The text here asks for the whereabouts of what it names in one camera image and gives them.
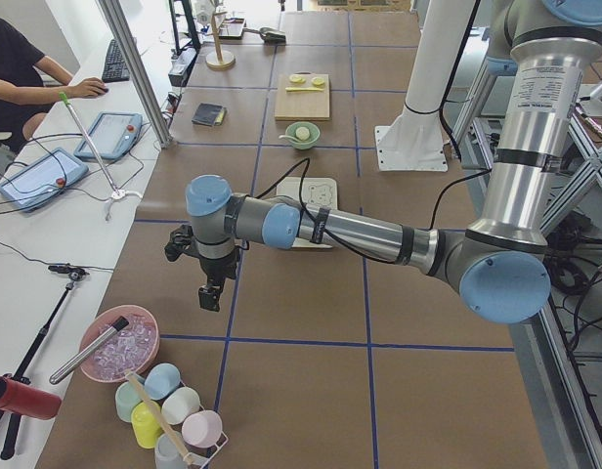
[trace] green bowl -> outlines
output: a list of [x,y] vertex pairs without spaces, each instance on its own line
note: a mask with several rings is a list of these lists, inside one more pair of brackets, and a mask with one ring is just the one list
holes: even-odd
[[295,149],[310,149],[319,140],[319,137],[321,136],[321,129],[319,129],[319,127],[312,122],[301,121],[288,125],[288,127],[285,129],[285,135],[296,137],[295,132],[299,127],[306,127],[310,131],[310,138],[299,143],[292,141],[289,142]]

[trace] person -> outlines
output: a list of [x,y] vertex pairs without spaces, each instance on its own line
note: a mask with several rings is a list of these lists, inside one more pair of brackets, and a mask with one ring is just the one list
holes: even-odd
[[[37,67],[63,86],[44,87]],[[18,153],[31,138],[60,92],[69,98],[96,98],[108,91],[96,77],[69,85],[71,75],[0,18],[0,132],[12,137],[2,143]]]

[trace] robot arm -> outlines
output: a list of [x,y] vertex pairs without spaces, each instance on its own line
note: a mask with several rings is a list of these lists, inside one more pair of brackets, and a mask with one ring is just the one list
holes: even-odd
[[171,234],[169,260],[197,257],[208,277],[201,307],[218,311],[226,278],[235,278],[236,239],[289,248],[295,237],[346,243],[384,262],[411,265],[448,283],[466,306],[497,322],[536,314],[550,292],[539,259],[539,230],[558,169],[582,71],[602,55],[602,1],[500,0],[491,44],[518,71],[482,216],[465,233],[418,230],[360,215],[232,193],[218,176],[194,179],[186,191],[191,226]]

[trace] wooden base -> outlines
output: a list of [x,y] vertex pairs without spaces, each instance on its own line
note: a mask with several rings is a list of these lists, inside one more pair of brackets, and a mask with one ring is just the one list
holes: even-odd
[[221,51],[221,60],[219,60],[214,51],[205,56],[205,63],[213,70],[226,70],[236,63],[236,57],[230,51]]

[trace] yellow cup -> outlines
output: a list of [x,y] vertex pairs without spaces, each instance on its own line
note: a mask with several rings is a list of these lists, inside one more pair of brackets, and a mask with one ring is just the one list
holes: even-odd
[[132,428],[136,442],[141,448],[146,449],[155,448],[157,439],[164,433],[145,403],[136,405],[132,410]]

